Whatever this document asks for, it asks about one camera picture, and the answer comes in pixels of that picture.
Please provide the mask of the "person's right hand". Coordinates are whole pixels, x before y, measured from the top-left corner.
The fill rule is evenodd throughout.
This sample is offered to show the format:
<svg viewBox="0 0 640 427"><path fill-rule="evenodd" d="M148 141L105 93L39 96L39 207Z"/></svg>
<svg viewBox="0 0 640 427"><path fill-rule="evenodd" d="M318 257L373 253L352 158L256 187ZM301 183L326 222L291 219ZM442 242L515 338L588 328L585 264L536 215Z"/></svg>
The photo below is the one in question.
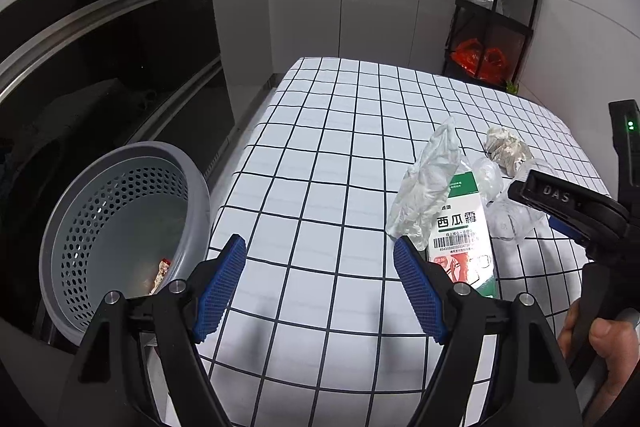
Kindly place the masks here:
<svg viewBox="0 0 640 427"><path fill-rule="evenodd" d="M639 421L639 312L628 308L615 320L597 317L588 340L606 365L602 386L588 404L584 426L637 426Z"/></svg>

